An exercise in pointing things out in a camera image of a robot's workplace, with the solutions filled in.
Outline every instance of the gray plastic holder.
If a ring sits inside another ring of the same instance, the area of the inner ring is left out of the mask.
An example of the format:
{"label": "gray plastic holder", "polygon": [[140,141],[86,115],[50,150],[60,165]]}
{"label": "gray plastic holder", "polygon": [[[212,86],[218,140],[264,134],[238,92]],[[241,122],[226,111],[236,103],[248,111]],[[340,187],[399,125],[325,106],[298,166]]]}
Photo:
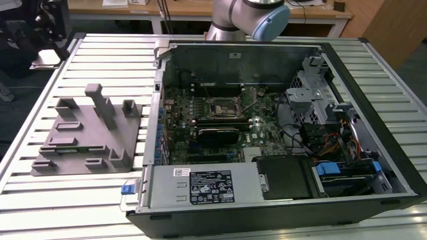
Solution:
{"label": "gray plastic holder", "polygon": [[133,100],[112,105],[101,90],[100,84],[85,87],[94,105],[78,106],[72,98],[58,99],[57,117],[32,164],[32,176],[130,171],[142,106]]}

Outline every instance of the sticker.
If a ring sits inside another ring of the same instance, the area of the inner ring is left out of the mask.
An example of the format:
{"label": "sticker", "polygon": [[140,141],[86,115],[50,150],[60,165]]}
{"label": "sticker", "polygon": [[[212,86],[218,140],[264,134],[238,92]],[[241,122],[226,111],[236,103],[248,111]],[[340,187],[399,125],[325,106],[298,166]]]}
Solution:
{"label": "sticker", "polygon": [[200,86],[205,86],[205,87],[213,87],[216,85],[214,82],[204,82],[204,83],[200,83]]}
{"label": "sticker", "polygon": [[173,177],[189,176],[190,168],[173,168]]}
{"label": "sticker", "polygon": [[237,53],[237,52],[229,53],[229,58],[230,59],[240,59],[241,58],[241,53]]}
{"label": "sticker", "polygon": [[192,205],[233,203],[232,171],[189,172],[189,196]]}
{"label": "sticker", "polygon": [[130,11],[130,14],[148,14],[148,11]]}

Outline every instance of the motherboard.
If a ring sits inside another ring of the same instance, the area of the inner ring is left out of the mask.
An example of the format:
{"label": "motherboard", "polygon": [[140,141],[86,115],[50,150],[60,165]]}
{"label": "motherboard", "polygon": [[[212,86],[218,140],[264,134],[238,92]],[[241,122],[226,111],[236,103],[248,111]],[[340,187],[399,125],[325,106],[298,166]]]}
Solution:
{"label": "motherboard", "polygon": [[258,155],[285,155],[274,117],[278,95],[261,85],[166,87],[169,164],[238,163]]}

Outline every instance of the cardboard box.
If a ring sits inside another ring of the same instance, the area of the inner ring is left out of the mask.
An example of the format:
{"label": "cardboard box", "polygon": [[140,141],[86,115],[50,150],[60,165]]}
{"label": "cardboard box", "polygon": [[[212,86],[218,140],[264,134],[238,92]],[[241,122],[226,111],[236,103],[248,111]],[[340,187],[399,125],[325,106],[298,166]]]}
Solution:
{"label": "cardboard box", "polygon": [[146,5],[149,0],[128,0],[129,4]]}

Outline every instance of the red cable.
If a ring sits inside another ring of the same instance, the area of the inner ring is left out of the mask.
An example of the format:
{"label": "red cable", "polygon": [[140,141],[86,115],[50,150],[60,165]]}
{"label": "red cable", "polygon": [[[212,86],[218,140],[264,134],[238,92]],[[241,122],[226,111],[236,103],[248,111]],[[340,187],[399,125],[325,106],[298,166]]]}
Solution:
{"label": "red cable", "polygon": [[324,140],[324,147],[326,147],[326,145],[328,145],[328,139],[329,139],[329,137],[330,137],[330,136],[334,136],[334,135],[340,135],[340,134],[338,134],[338,133],[330,133],[329,135],[326,135],[325,140]]}

